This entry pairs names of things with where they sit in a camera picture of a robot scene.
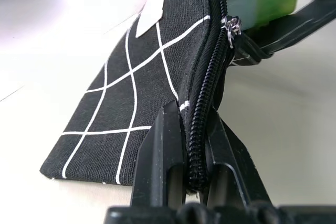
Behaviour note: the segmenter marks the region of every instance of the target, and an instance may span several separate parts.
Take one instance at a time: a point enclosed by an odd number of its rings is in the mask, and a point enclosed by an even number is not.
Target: black pouch
[[[191,189],[206,184],[204,127],[219,106],[226,68],[268,58],[246,34],[237,49],[223,28],[225,0],[164,0],[163,17],[139,38],[139,18],[92,82],[41,167],[56,179],[131,186],[138,149],[159,108],[178,100]]]

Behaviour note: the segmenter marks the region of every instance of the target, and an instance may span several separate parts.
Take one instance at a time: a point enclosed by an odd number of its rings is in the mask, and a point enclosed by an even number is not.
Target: green plastic item
[[[227,0],[228,14],[242,20],[242,30],[294,12],[297,0]]]

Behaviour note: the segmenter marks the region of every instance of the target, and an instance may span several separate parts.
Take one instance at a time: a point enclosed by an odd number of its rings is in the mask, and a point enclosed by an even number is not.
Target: zipper
[[[191,191],[203,191],[209,181],[204,151],[207,116],[213,103],[213,95],[222,68],[227,68],[235,55],[233,34],[240,34],[240,20],[237,17],[232,18],[227,15],[226,0],[219,0],[219,7],[221,29],[198,95],[186,146],[188,154],[187,186]]]

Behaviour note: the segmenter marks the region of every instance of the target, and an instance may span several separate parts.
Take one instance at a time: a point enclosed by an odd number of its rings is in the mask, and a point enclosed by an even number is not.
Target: black zipper
[[[224,18],[227,17],[226,0],[210,1],[219,1],[221,22],[224,21]],[[191,119],[190,134],[187,143],[187,180],[188,188],[192,191],[202,191],[207,186],[209,180],[204,153],[207,116],[213,103],[213,95],[222,68],[227,68],[235,55],[234,48],[230,47],[228,40],[228,29],[223,26],[219,31]]]

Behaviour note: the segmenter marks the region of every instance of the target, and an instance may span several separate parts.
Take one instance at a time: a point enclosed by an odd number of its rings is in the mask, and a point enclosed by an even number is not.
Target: black canvas fabric
[[[188,124],[196,99],[191,90],[202,80],[191,73],[206,67],[202,55],[212,50],[212,15],[209,0],[164,0],[162,19],[136,38],[138,18],[89,86],[40,171],[49,178],[132,185],[138,149],[159,108],[178,99]],[[232,65],[258,63],[247,54],[236,57]]]

